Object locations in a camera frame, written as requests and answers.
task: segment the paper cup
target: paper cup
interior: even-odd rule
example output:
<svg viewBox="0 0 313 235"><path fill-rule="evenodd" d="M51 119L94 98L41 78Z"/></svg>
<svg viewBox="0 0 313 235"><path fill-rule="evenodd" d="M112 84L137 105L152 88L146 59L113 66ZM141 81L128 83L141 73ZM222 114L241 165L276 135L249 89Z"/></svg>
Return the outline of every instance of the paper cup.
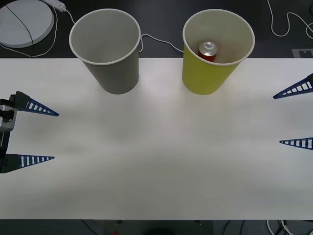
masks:
<svg viewBox="0 0 313 235"><path fill-rule="evenodd" d="M129 92L138 82L140 27L128 13L116 9L92 11L69 34L69 45L109 93Z"/></svg>
<svg viewBox="0 0 313 235"><path fill-rule="evenodd" d="M183 29L184 57L182 79L196 94L211 94L253 51L255 38L251 26L235 13L219 9L198 12ZM203 41L218 47L215 62L198 56Z"/></svg>

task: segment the white cable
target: white cable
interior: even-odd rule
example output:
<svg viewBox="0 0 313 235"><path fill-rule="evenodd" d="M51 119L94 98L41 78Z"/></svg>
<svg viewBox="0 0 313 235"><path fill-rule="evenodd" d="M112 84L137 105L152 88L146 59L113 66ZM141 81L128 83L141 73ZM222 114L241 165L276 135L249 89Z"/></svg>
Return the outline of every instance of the white cable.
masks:
<svg viewBox="0 0 313 235"><path fill-rule="evenodd" d="M281 220L280 222L282 223L283 228L286 230L286 232L287 232L289 235L294 235L294 234L292 234L292 233L289 231L289 229L287 228L287 226L284 224L284 221L283 221L283 220Z"/></svg>
<svg viewBox="0 0 313 235"><path fill-rule="evenodd" d="M27 54L25 54L25 53L23 53L23 52L20 52L20 51L17 51L17 50L13 50L13 49L11 49L11 48L8 48L8 47L5 47L5 46L3 46L2 44L0 44L0 46L1 47L3 47L4 49L7 49L7 50L11 50L11 51L14 51L14 52L16 52L16 53L19 53L19 54L22 54L22 55L26 55L26 56L28 56L28 57L39 57L39 56L43 56L43 55L46 55L50 50L51 50L51 48L54 46L54 43L55 43L55 39L56 39L56 37L57 37L57 29L58 29L58 15L57 15L57 12L56 12L56 10L55 10L55 8L54 7L52 7L53 8L53 10L54 10L54 13L55 13L55 18L56 18L56 23L55 23L55 32L54 32L54 39L53 39L53 43L52 43L52 46L49 48L49 50L47 50L45 53L43 53L43 54L40 54L40 55L34 55L34 56L31 56L31 55L27 55Z"/></svg>
<svg viewBox="0 0 313 235"><path fill-rule="evenodd" d="M68 10L66 10L66 9L65 9L64 11L68 12L68 14L69 14L69 16L70 16L70 19L72 20L73 24L75 24L75 21L73 20L73 17L72 17L72 15L71 15L71 13L70 13Z"/></svg>
<svg viewBox="0 0 313 235"><path fill-rule="evenodd" d="M290 31L290 21L289 21L289 14L292 14L292 15L295 15L297 16L300 20L302 20L302 22L307 26L306 29L305 29L305 33L307 34L307 36L311 39L313 39L313 37L311 37L309 34L308 34L308 29L313 33L313 29L310 27L310 25L312 25L313 23L311 24L307 24L300 16L298 16L297 14L293 13L293 12L288 12L287 13L287 21L288 21L288 30L287 30L287 33L283 34L283 35L278 35L277 33L274 32L273 30L273 21L274 21L274 17L273 17L273 12L272 12L272 8L270 7L270 3L269 3L269 0L268 0L268 7L269 7L269 11L270 11L270 14L271 14L271 30L272 30L272 33L274 35L276 35L277 37L285 37L289 31Z"/></svg>
<svg viewBox="0 0 313 235"><path fill-rule="evenodd" d="M142 42L142 38L143 38L144 36L148 36L148 37L150 37L150 38L152 38L152 39L154 39L154 40L156 40L156 41L158 41L158 42L161 42L161 43L167 43L167 44L171 45L172 48L174 48L175 50L180 51L181 53L184 53L182 50L178 49L177 47L175 47L175 46L174 46L173 44L171 44L170 42L157 39L157 38L155 38L155 37L153 37L153 36L151 36L151 35L149 35L149 34L147 34L147 33L144 33L144 34L141 35L141 50L139 51L139 53L141 53L141 52L143 51L143 42Z"/></svg>
<svg viewBox="0 0 313 235"><path fill-rule="evenodd" d="M272 231L272 230L270 229L270 227L269 227L268 220L266 221L266 225L268 226L268 230L269 230L270 234L275 235L275 234L273 233L273 231Z"/></svg>

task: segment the can lid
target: can lid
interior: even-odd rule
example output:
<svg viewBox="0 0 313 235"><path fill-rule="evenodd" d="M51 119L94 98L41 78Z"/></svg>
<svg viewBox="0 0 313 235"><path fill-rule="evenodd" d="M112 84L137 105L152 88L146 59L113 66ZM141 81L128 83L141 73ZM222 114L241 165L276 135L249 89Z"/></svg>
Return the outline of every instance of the can lid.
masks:
<svg viewBox="0 0 313 235"><path fill-rule="evenodd" d="M217 46L212 42L202 42L199 51L202 55L213 56L217 53Z"/></svg>

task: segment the gray paper cup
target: gray paper cup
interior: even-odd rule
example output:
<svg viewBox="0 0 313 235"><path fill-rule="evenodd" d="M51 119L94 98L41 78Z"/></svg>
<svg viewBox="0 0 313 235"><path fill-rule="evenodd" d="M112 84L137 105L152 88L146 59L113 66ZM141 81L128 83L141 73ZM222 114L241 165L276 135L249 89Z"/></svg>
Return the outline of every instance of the gray paper cup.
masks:
<svg viewBox="0 0 313 235"><path fill-rule="evenodd" d="M124 94L138 82L140 27L130 14L116 9L92 11L69 34L69 45L100 85Z"/></svg>

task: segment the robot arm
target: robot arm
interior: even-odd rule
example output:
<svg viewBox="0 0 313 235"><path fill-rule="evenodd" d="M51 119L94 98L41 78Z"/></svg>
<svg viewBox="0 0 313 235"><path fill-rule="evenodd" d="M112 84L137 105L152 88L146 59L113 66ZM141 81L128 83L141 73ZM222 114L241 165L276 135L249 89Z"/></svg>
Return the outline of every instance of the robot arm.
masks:
<svg viewBox="0 0 313 235"><path fill-rule="evenodd" d="M7 173L27 166L54 159L47 156L7 154L10 132L13 131L17 111L57 117L59 114L33 100L22 92L12 94L9 100L0 99L0 173Z"/></svg>

